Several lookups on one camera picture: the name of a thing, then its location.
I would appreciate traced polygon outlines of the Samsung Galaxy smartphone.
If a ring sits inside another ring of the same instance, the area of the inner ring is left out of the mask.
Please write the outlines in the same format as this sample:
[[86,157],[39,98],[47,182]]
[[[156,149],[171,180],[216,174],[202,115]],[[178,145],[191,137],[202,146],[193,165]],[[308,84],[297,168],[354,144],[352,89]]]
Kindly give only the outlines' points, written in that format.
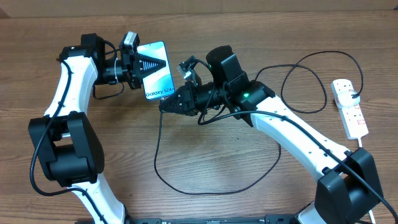
[[175,92],[169,59],[163,41],[140,45],[137,52],[153,58],[166,61],[166,66],[142,79],[144,93],[147,100],[155,100],[170,96]]

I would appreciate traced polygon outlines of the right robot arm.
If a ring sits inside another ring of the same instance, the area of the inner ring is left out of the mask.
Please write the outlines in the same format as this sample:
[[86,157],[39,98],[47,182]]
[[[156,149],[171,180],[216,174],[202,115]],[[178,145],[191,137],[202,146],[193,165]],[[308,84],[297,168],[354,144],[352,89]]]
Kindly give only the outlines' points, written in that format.
[[210,108],[227,109],[276,140],[317,183],[314,201],[293,215],[267,215],[266,223],[357,223],[384,203],[372,155],[362,147],[350,151],[309,126],[268,86],[248,78],[230,46],[207,54],[212,82],[199,82],[196,64],[191,57],[179,65],[186,82],[160,104],[160,112],[203,117]]

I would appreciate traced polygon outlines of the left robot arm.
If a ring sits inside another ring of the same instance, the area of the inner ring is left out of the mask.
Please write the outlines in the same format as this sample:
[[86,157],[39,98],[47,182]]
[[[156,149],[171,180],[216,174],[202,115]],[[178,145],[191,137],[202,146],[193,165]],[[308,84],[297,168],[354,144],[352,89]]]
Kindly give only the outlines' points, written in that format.
[[88,120],[88,104],[96,85],[148,87],[144,80],[168,72],[169,62],[163,41],[141,45],[134,32],[125,34],[111,58],[107,46],[113,44],[95,33],[83,34],[79,45],[60,53],[62,74],[54,98],[44,115],[28,126],[35,147],[29,179],[43,196],[74,193],[92,223],[133,223],[104,177],[104,151]]

